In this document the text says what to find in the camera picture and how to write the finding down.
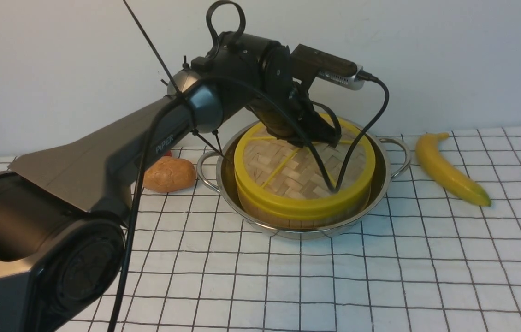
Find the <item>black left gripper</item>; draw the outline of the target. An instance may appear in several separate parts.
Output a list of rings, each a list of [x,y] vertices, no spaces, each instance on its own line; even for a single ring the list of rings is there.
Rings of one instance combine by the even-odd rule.
[[[288,46],[267,44],[259,56],[262,91],[294,120],[311,142],[336,147],[342,136],[338,121],[330,125],[315,109],[309,87],[321,69],[330,69],[332,55],[299,44],[291,53]],[[293,126],[264,97],[247,104],[251,111],[277,139],[296,147],[306,146]]]

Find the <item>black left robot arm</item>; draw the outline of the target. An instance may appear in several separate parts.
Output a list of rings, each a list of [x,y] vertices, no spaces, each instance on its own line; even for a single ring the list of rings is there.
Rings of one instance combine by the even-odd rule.
[[[313,141],[334,131],[304,96],[314,78],[357,66],[298,45],[223,32],[206,57],[173,76],[162,99],[73,143],[16,158],[0,172],[0,332],[55,332],[115,281],[126,251],[130,185],[194,130],[209,133],[242,108],[288,141],[277,107]]]

